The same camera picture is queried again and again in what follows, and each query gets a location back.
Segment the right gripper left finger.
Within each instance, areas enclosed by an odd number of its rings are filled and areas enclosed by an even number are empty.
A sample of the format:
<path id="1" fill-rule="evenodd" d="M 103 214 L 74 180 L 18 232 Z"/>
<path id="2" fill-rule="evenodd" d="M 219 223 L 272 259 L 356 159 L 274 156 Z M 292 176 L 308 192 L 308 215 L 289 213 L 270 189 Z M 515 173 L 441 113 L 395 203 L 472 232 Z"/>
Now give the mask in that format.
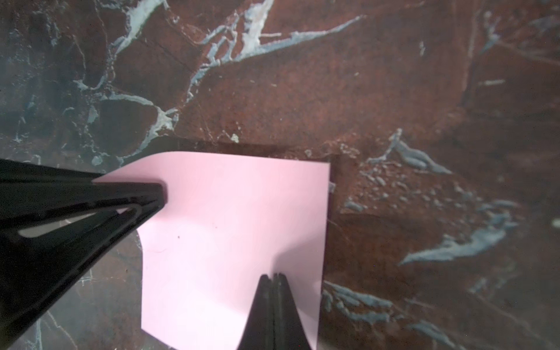
<path id="1" fill-rule="evenodd" d="M 158 182 L 1 162 L 1 348 L 166 204 Z"/>

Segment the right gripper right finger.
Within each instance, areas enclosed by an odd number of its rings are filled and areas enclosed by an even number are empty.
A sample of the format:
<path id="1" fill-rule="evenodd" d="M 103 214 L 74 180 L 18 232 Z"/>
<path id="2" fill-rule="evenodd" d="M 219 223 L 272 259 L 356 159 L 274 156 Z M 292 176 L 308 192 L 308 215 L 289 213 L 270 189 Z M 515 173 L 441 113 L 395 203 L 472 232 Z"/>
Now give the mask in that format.
<path id="1" fill-rule="evenodd" d="M 284 274 L 262 275 L 238 350 L 311 350 Z"/>

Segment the pink square paper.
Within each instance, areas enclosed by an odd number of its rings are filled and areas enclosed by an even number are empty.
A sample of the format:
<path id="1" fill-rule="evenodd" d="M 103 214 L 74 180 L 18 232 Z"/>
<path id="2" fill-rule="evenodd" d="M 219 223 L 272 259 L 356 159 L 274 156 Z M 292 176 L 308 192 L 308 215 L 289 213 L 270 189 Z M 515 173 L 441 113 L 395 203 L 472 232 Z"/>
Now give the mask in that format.
<path id="1" fill-rule="evenodd" d="M 191 152 L 103 175 L 166 188 L 138 229 L 142 329 L 175 349 L 235 349 L 259 278 L 282 273 L 315 349 L 329 176 L 327 163 Z"/>

